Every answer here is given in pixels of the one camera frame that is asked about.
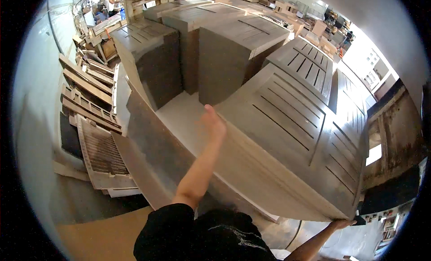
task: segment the hand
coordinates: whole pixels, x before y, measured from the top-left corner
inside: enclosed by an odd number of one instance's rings
[[[339,230],[354,224],[356,224],[356,220],[350,221],[346,219],[338,219],[331,222],[328,227],[334,228],[335,230]]]
[[[211,141],[223,141],[226,137],[226,124],[224,121],[217,115],[211,105],[205,105],[205,113],[201,118],[206,131],[208,132],[209,138]]]

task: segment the electrical wire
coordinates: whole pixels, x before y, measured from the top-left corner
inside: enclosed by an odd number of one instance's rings
[[[55,44],[57,45],[58,51],[60,54],[64,54],[63,50],[61,49],[60,43],[58,42],[57,35],[55,34],[53,23],[51,21],[51,15],[50,15],[50,0],[46,0],[46,12],[48,13],[48,21],[50,22],[51,32],[53,33],[53,38],[55,41]]]
[[[298,229],[297,229],[297,231],[296,231],[296,233],[295,233],[295,235],[294,235],[294,238],[290,241],[290,243],[288,244],[288,246],[287,246],[286,248],[284,248],[285,250],[287,250],[287,249],[288,249],[288,247],[292,244],[292,242],[294,242],[294,240],[295,240],[295,239],[296,239],[296,237],[298,236],[299,229],[301,228],[301,225],[302,225],[302,220],[300,220],[300,221],[299,221]]]

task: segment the human arm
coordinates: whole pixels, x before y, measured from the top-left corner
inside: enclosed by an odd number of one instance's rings
[[[336,220],[331,222],[324,230],[296,248],[284,261],[310,261],[335,231],[355,223],[356,221],[349,220]]]
[[[119,2],[120,2],[119,0],[109,0],[110,4],[115,4],[115,3],[119,3]]]
[[[214,166],[226,136],[226,125],[218,117],[214,108],[205,105],[202,122],[208,132],[209,140],[201,155],[191,165],[184,178],[180,181],[172,204],[184,203],[193,210],[206,193],[214,171]]]

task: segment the window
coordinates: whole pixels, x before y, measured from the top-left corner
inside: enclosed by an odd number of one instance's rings
[[[379,160],[381,158],[381,144],[370,149],[370,155],[365,162],[365,166]]]

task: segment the black shirt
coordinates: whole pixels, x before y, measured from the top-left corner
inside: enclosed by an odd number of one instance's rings
[[[186,204],[148,215],[136,239],[136,260],[276,260],[249,215],[212,210],[194,220]]]
[[[347,33],[346,41],[350,41],[352,38],[353,38],[352,33],[348,32],[348,33]]]

